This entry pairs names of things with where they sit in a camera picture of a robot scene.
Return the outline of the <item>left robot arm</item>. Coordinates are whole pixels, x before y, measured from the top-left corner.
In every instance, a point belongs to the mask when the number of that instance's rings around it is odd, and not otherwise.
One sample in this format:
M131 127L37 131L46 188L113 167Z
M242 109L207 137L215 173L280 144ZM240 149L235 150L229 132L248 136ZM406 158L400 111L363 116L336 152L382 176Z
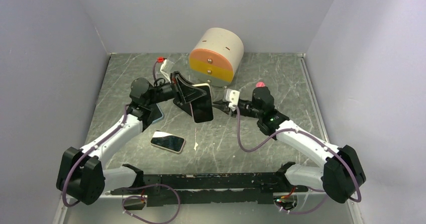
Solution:
M143 189L142 170L131 165L104 170L102 165L152 124L159 112L158 103L172 99L177 105L189 105L193 118L201 113L201 106L212 110L211 86L194 84L178 71L171 73L169 82L161 84L151 84L143 77L133 80L130 98L117 123L89 144L79 149L70 147L63 153L56 187L66 207L80 202L93 204L106 191L123 188L137 194Z

